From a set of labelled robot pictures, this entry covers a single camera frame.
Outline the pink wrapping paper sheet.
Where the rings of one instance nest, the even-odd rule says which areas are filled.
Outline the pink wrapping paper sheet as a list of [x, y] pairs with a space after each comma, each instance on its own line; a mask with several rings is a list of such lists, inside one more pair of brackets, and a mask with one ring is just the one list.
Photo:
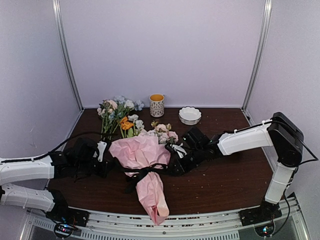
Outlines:
[[165, 174], [171, 154], [155, 135], [138, 136], [115, 140], [109, 152], [119, 162], [130, 178], [125, 192], [136, 191], [138, 200], [155, 225], [160, 225], [169, 216], [164, 186], [160, 178]]

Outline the orange fake flower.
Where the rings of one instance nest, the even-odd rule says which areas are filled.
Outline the orange fake flower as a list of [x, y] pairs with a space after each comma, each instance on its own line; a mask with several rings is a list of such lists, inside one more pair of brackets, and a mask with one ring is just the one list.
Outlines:
[[119, 124], [120, 133], [122, 138], [132, 138], [134, 136], [135, 125], [132, 121], [129, 120], [127, 116], [125, 116]]

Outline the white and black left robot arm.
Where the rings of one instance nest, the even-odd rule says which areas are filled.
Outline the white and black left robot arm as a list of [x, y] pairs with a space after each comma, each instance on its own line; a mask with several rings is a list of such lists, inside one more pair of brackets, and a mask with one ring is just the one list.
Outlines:
[[61, 222], [72, 218], [72, 211], [58, 190], [36, 190], [17, 185], [31, 180], [53, 180], [74, 178], [81, 175], [96, 175], [105, 178], [109, 165], [103, 160], [110, 142], [96, 142], [89, 138], [78, 138], [73, 147], [63, 151], [53, 150], [46, 154], [0, 160], [1, 205], [33, 208], [53, 213]]

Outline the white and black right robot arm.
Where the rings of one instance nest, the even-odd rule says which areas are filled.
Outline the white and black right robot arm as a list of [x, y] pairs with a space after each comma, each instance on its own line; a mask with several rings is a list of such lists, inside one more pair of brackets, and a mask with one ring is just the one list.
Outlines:
[[171, 154], [173, 174], [183, 175], [198, 167], [204, 160], [214, 160], [235, 153], [262, 149], [273, 167], [273, 175], [265, 193], [262, 206], [256, 210], [259, 220], [268, 220], [275, 212], [275, 205], [290, 185], [294, 172], [302, 163], [303, 132], [282, 112], [261, 123], [243, 129], [225, 131], [208, 138], [193, 126], [182, 139], [186, 147], [166, 143]]

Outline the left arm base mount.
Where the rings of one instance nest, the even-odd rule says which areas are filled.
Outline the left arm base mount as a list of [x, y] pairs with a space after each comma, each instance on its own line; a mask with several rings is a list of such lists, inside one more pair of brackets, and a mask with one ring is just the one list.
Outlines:
[[59, 223], [72, 226], [86, 227], [90, 213], [85, 210], [69, 208], [65, 213], [46, 212], [46, 216]]

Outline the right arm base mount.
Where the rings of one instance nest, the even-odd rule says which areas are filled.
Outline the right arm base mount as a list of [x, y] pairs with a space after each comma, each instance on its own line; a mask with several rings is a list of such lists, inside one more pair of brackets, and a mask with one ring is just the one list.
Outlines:
[[262, 209], [260, 207], [248, 208], [239, 212], [242, 226], [256, 225], [259, 223], [274, 220], [276, 218], [280, 218], [281, 216], [281, 210], [272, 212], [268, 209]]

